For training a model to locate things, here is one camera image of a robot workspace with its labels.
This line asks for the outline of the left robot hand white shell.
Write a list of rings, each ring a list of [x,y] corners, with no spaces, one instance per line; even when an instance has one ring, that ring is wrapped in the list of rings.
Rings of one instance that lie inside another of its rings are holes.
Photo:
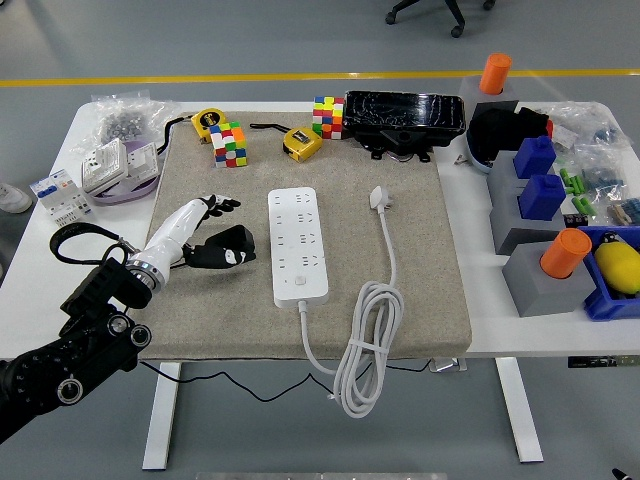
[[[241,203],[223,195],[209,195],[191,200],[170,215],[133,256],[169,277],[170,267],[183,259],[194,268],[228,269],[256,259],[251,232],[235,225],[209,237],[203,245],[190,246],[188,240],[201,223],[210,217],[232,212]]]

